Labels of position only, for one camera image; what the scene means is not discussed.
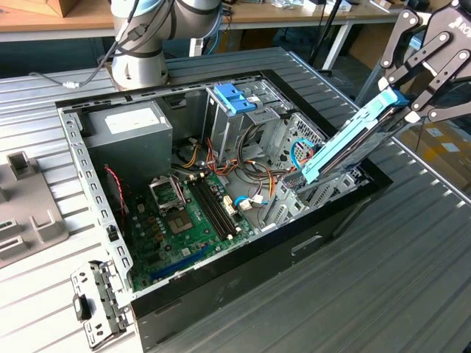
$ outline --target table leg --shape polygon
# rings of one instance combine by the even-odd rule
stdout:
[[[200,57],[203,51],[203,39],[192,38],[190,40],[190,57]]]
[[[334,62],[336,61],[340,49],[345,43],[350,30],[352,29],[352,24],[347,22],[340,26],[339,33],[336,36],[336,39],[333,41],[332,48],[330,48],[329,55],[327,59],[324,61],[324,65],[322,66],[322,70],[331,70],[333,67]]]

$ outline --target metal workbench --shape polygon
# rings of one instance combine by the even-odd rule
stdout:
[[[339,126],[355,111],[282,49],[169,62],[177,82],[274,69]],[[55,75],[83,80],[91,71]],[[53,102],[113,92],[106,71],[66,90],[0,81],[0,163],[36,157],[70,229],[57,246],[0,270],[0,351],[87,352],[69,274],[105,251],[94,234]],[[471,340],[470,205],[391,142],[372,155],[393,180],[339,239],[163,343],[159,352],[461,352]],[[133,329],[103,352],[139,352]]]

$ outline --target motherboard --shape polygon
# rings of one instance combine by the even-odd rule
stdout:
[[[126,200],[125,241],[134,260],[134,290],[142,290],[253,235],[249,222],[227,201],[229,196],[216,175],[171,180],[158,189],[153,183],[148,193]]]

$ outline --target open computer tower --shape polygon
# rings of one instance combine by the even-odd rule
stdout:
[[[57,103],[108,258],[71,275],[98,349],[143,351],[338,237],[391,180],[369,160],[300,168],[336,130],[273,71]]]

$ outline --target blue cable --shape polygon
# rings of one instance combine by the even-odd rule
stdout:
[[[234,205],[237,207],[240,202],[242,202],[243,200],[247,200],[248,198],[248,196],[239,196],[237,199],[234,200]]]
[[[306,145],[308,145],[312,149],[314,148],[314,144],[312,142],[310,142],[309,140],[305,139],[305,138],[300,138],[300,139],[293,142],[293,144],[291,145],[291,161],[293,162],[293,164],[294,164],[294,166],[296,167],[297,170],[300,170],[301,166],[296,160],[296,155],[294,154],[294,149],[296,148],[296,144],[299,143],[299,142],[304,142]]]
[[[213,46],[211,47],[211,49],[209,49],[209,52],[206,54],[206,55],[209,55],[211,54],[211,52],[214,50],[214,48],[216,48],[216,45],[218,43],[218,40],[219,40],[219,31],[216,32],[216,41],[214,42]]]

